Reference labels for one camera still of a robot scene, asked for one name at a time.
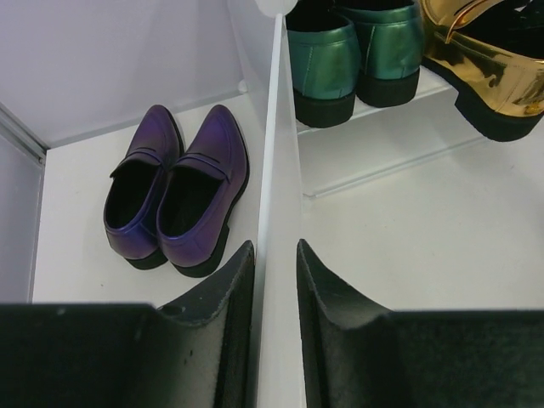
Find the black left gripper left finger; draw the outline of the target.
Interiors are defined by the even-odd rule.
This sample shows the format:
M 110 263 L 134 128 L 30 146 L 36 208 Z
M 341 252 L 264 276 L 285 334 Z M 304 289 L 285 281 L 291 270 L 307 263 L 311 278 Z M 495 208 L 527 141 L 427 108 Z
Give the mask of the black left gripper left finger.
M 254 247 L 173 301 L 1 308 L 4 407 L 242 407 Z

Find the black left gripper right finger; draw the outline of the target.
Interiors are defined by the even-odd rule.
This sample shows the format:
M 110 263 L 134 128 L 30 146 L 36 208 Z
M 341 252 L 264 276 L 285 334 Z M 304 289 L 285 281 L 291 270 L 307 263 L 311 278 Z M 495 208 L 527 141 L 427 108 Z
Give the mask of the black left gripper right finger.
M 540 310 L 393 311 L 297 244 L 309 407 L 540 407 Z

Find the white cabinet door panel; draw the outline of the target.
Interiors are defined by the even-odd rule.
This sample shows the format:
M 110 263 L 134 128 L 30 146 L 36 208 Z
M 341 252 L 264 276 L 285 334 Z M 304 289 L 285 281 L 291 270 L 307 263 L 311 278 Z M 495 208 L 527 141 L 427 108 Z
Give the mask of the white cabinet door panel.
M 304 407 L 297 244 L 302 178 L 286 17 L 275 17 L 254 285 L 256 407 Z

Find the green loafer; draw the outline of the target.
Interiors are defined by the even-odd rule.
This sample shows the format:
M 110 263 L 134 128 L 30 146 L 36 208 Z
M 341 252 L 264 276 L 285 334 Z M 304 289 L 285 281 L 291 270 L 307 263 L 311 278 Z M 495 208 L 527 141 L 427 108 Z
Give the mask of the green loafer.
M 334 9 L 354 24 L 361 63 L 357 97 L 367 105 L 403 105 L 416 94 L 424 46 L 416 1 L 336 1 Z
M 311 128 L 347 122 L 361 54 L 354 24 L 300 2 L 286 17 L 296 118 Z

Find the gold pointed shoe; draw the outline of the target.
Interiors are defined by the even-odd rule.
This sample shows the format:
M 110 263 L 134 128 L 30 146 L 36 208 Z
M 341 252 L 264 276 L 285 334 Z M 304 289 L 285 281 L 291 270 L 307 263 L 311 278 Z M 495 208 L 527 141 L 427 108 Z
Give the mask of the gold pointed shoe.
M 420 3 L 423 65 L 457 92 L 455 107 L 483 136 L 512 142 L 543 117 L 543 3 Z

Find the white plastic shoe cabinet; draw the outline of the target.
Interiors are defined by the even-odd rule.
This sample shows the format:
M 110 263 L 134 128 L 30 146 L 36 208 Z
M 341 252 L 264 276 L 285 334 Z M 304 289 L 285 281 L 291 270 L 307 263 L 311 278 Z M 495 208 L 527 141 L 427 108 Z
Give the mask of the white plastic shoe cabinet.
M 260 198 L 275 17 L 254 1 L 228 8 L 244 78 L 245 108 L 236 115 L 250 154 L 252 194 Z M 498 143 L 472 128 L 453 106 L 444 81 L 424 71 L 414 101 L 377 109 L 361 103 L 346 123 L 324 130 L 297 122 L 302 197 L 345 194 L 387 177 L 425 173 L 433 189 L 453 178 L 500 200 L 543 197 L 543 129 L 527 139 Z

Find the purple loafer right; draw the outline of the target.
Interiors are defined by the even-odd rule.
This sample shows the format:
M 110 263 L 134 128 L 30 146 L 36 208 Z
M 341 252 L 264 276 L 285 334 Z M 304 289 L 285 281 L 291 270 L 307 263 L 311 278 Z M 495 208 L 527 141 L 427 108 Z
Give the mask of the purple loafer right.
M 241 129 L 226 106 L 215 105 L 171 167 L 156 213 L 159 246 L 179 273 L 201 278 L 219 266 L 249 177 Z

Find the purple loafer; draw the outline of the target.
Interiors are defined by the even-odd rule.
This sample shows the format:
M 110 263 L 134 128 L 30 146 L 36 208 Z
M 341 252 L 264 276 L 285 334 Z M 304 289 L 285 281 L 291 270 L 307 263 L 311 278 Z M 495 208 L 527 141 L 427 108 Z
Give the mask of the purple loafer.
M 219 266 L 249 177 L 241 129 L 226 106 L 215 105 L 171 167 L 156 213 L 159 246 L 179 273 L 201 278 Z
M 168 172 L 183 153 L 182 133 L 173 115 L 165 106 L 153 105 L 110 174 L 103 212 L 106 238 L 135 269 L 154 269 L 167 261 L 158 244 L 156 211 Z

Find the purple loafer left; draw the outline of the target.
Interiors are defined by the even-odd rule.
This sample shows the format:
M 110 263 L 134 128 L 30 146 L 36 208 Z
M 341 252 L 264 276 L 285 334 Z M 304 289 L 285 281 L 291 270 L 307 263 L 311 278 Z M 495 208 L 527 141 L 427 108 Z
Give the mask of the purple loafer left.
M 165 106 L 153 105 L 110 174 L 103 212 L 106 238 L 135 269 L 154 269 L 167 261 L 158 244 L 156 211 L 168 172 L 183 153 L 182 133 L 173 115 Z

